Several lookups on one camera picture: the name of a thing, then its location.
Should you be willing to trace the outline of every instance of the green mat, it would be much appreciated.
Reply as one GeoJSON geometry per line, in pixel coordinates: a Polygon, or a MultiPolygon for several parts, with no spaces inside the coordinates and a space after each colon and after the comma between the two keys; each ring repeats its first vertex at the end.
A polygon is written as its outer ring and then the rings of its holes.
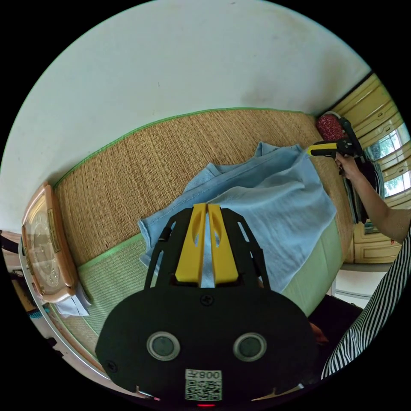
{"type": "MultiPolygon", "coordinates": [[[[78,268],[80,281],[92,302],[90,315],[84,320],[98,335],[110,311],[144,288],[147,268],[139,258],[145,251],[143,236],[137,234],[78,268]]],[[[340,237],[333,220],[283,295],[310,315],[331,287],[342,262],[340,237]]]]}
{"type": "Polygon", "coordinates": [[[144,288],[147,268],[139,258],[145,251],[140,233],[78,268],[80,282],[92,303],[90,315],[84,319],[97,334],[119,302],[144,288]]]}

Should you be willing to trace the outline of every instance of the screw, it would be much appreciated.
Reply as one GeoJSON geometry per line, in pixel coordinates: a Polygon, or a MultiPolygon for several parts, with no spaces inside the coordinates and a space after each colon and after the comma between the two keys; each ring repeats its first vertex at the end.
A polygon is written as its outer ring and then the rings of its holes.
{"type": "Polygon", "coordinates": [[[117,365],[115,362],[108,360],[106,361],[106,367],[111,371],[111,372],[117,372],[117,365]]]}
{"type": "Polygon", "coordinates": [[[208,307],[214,303],[214,297],[210,294],[204,294],[200,298],[200,303],[208,307]]]}

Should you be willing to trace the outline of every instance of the green mat border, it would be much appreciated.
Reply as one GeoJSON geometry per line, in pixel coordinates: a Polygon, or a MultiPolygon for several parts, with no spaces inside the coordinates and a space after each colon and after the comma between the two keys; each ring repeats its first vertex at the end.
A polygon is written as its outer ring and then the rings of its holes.
{"type": "Polygon", "coordinates": [[[276,108],[271,108],[271,107],[226,107],[226,108],[212,108],[212,109],[207,109],[207,110],[200,110],[200,111],[193,111],[191,113],[185,113],[185,114],[177,114],[175,116],[171,116],[171,117],[166,117],[164,119],[161,120],[156,120],[153,121],[151,123],[147,123],[145,125],[142,125],[140,127],[135,128],[132,131],[129,131],[128,133],[122,135],[121,137],[117,138],[116,140],[112,141],[111,143],[106,144],[104,147],[100,148],[99,150],[95,151],[94,153],[88,155],[85,159],[83,159],[82,161],[80,161],[78,164],[76,164],[73,168],[71,168],[66,174],[63,175],[63,177],[60,178],[60,180],[58,180],[54,185],[53,185],[53,189],[55,190],[59,184],[65,179],[67,178],[73,171],[75,171],[77,168],[79,168],[83,163],[85,163],[86,161],[88,161],[89,159],[93,158],[94,156],[96,156],[97,154],[103,152],[104,150],[107,150],[108,148],[110,148],[111,146],[113,146],[114,144],[118,143],[119,141],[125,139],[126,137],[130,136],[133,133],[136,133],[137,131],[143,130],[145,128],[151,127],[152,125],[156,125],[156,124],[161,124],[164,123],[168,120],[174,120],[174,119],[178,119],[178,118],[182,118],[182,117],[188,117],[188,116],[193,116],[196,114],[202,114],[202,113],[211,113],[213,111],[229,111],[229,110],[268,110],[268,111],[281,111],[283,113],[301,113],[301,114],[306,114],[308,116],[312,115],[312,114],[307,114],[304,113],[303,111],[293,111],[293,110],[279,110],[276,108]]]}
{"type": "Polygon", "coordinates": [[[77,267],[78,273],[80,274],[82,270],[86,270],[86,269],[92,267],[93,265],[97,264],[101,260],[106,259],[110,255],[116,253],[117,251],[120,251],[124,247],[129,246],[130,244],[135,243],[136,241],[141,240],[142,238],[143,238],[142,233],[138,233],[138,234],[128,238],[127,240],[123,241],[122,243],[115,245],[114,247],[112,247],[109,250],[103,252],[102,254],[98,255],[97,257],[94,257],[90,261],[87,261],[83,265],[80,265],[79,267],[77,267]]]}

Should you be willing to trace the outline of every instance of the white paper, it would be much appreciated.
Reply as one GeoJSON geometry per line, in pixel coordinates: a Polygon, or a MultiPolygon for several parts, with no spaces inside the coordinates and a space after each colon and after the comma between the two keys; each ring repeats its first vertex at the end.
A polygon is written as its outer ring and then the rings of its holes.
{"type": "Polygon", "coordinates": [[[85,317],[90,315],[88,307],[91,303],[80,283],[77,285],[76,294],[64,301],[55,304],[57,311],[64,317],[77,316],[85,317]]]}

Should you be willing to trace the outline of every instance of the bed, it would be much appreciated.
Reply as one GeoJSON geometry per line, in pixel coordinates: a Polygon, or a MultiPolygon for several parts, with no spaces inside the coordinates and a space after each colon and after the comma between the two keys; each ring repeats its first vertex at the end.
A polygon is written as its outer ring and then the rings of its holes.
{"type": "MultiPolygon", "coordinates": [[[[314,118],[271,109],[190,113],[143,126],[86,158],[55,186],[66,238],[80,281],[92,300],[89,317],[53,322],[95,358],[110,310],[143,288],[145,243],[137,221],[171,203],[208,162],[237,164],[259,141],[302,147],[321,140],[314,118]]],[[[308,316],[330,288],[353,236],[348,198],[329,158],[312,158],[337,214],[283,294],[308,316]]]]}

